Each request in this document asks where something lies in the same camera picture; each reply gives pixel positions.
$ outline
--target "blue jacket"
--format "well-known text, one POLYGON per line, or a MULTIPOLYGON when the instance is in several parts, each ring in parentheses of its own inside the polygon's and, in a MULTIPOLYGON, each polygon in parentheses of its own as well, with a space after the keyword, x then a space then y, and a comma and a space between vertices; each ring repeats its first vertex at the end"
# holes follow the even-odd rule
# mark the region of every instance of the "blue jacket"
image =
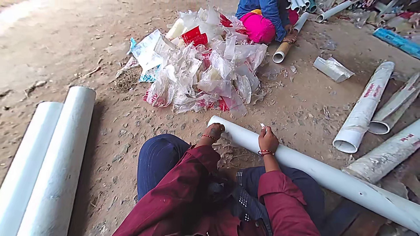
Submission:
POLYGON ((269 19, 276 28, 276 41, 281 42, 286 36, 284 27, 290 24, 286 10, 287 0, 239 0, 236 17, 240 19, 255 9, 261 9, 262 15, 269 19))

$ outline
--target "tattoo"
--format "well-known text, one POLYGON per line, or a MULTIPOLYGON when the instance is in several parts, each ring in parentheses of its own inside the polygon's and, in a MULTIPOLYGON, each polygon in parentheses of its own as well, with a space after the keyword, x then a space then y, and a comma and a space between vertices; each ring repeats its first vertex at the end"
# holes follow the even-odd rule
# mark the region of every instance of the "tattoo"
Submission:
POLYGON ((215 137, 215 138, 218 137, 218 131, 217 131, 216 128, 211 128, 211 130, 210 130, 210 136, 211 137, 215 137))

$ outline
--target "ground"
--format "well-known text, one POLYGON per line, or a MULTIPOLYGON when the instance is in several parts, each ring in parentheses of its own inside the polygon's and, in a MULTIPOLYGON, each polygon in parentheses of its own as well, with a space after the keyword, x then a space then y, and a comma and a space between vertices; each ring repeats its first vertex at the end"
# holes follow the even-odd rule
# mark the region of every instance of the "ground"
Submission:
MULTIPOLYGON (((8 0, 0 2, 7 5, 8 0)), ((223 13, 236 10, 237 1, 215 1, 223 13)), ((249 106, 248 114, 233 119, 228 113, 209 110, 202 113, 174 114, 171 108, 154 108, 142 101, 149 84, 138 84, 129 92, 111 87, 120 64, 128 60, 129 38, 142 39, 154 29, 166 32, 176 11, 206 7, 200 1, 114 1, 114 0, 33 0, 25 17, 7 24, 0 13, 0 179, 3 180, 13 156, 41 101, 64 101, 70 85, 83 85, 97 92, 84 161, 77 189, 69 235, 111 235, 135 205, 138 152, 148 138, 174 133, 195 143, 211 116, 219 115, 247 129, 258 131, 264 123, 284 145, 333 167, 347 164, 350 156, 334 149, 332 140, 360 96, 376 67, 383 61, 396 63, 398 79, 420 67, 418 59, 371 36, 372 28, 358 29, 348 21, 332 23, 308 21, 297 43, 279 65, 271 61, 278 44, 269 45, 268 65, 259 69, 262 86, 269 91, 262 102, 249 106), (335 50, 320 50, 325 35, 336 42, 335 50), (313 66, 317 56, 331 54, 354 76, 339 84, 313 66), (297 73, 293 74, 290 66, 297 73), (90 77, 83 75, 100 66, 90 77), (262 73, 283 67, 287 78, 279 75, 269 81, 262 73), (27 98, 24 89, 36 81, 47 81, 27 98), (329 118, 324 114, 329 111, 329 118), (116 155, 122 158, 114 160, 116 155)), ((390 80, 382 104, 403 83, 390 80)), ((393 133, 417 119, 416 102, 404 114, 391 134, 366 134, 358 158, 393 133)), ((262 165, 256 155, 225 143, 215 146, 223 154, 223 167, 262 165)))

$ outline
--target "red thread bracelet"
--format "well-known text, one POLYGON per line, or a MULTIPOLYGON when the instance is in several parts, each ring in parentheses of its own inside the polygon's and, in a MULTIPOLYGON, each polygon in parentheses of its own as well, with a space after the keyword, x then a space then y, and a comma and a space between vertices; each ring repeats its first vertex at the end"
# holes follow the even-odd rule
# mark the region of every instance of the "red thread bracelet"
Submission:
POLYGON ((213 139, 215 142, 217 142, 217 139, 215 139, 215 138, 213 138, 213 137, 211 137, 210 135, 206 135, 206 134, 203 134, 201 137, 209 137, 209 138, 211 138, 211 139, 213 139))
POLYGON ((271 155, 274 155, 274 153, 272 153, 272 152, 270 152, 270 151, 268 151, 268 150, 260 150, 260 151, 258 151, 257 152, 258 153, 258 155, 260 155, 260 156, 264 156, 264 155, 267 155, 267 154, 271 154, 271 155))

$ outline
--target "woman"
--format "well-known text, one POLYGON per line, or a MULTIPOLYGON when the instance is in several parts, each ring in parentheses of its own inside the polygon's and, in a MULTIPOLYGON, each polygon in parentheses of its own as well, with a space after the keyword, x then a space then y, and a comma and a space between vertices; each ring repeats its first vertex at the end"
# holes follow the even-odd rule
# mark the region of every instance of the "woman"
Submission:
POLYGON ((231 181, 217 172, 220 155, 212 148, 224 130, 210 125, 193 146, 171 134, 147 140, 139 201, 114 235, 319 235, 323 193, 306 173, 278 165, 271 128, 258 138, 265 166, 241 169, 231 181))
POLYGON ((287 0, 239 0, 236 17, 256 43, 267 44, 273 39, 295 43, 298 31, 293 25, 299 16, 296 11, 286 10, 287 3, 287 0))

